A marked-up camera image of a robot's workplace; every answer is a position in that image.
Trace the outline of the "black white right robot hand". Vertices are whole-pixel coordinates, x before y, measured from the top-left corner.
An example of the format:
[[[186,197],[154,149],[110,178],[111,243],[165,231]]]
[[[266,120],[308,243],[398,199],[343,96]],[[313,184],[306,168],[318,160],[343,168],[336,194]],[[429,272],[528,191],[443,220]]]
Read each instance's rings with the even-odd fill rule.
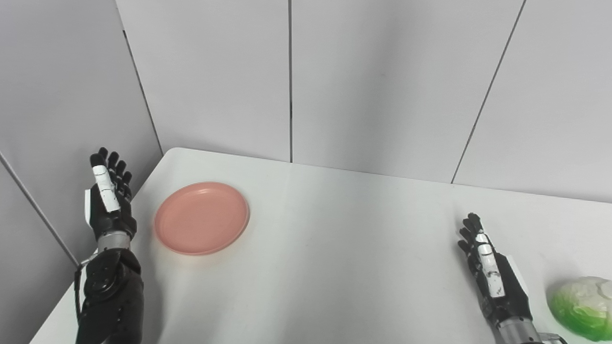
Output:
[[[507,256],[499,253],[484,231],[481,218],[469,213],[459,229],[458,246],[466,256],[470,273],[480,291],[480,307],[485,319],[495,327],[511,318],[533,320],[529,298]]]

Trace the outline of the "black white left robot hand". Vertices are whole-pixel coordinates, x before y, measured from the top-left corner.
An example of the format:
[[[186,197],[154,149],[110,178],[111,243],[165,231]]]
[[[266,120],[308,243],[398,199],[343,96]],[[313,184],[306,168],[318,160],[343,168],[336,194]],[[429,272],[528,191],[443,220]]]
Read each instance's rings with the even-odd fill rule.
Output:
[[[116,152],[101,147],[90,156],[95,183],[85,190],[85,218],[96,241],[115,232],[132,240],[137,231],[132,216],[131,172]]]

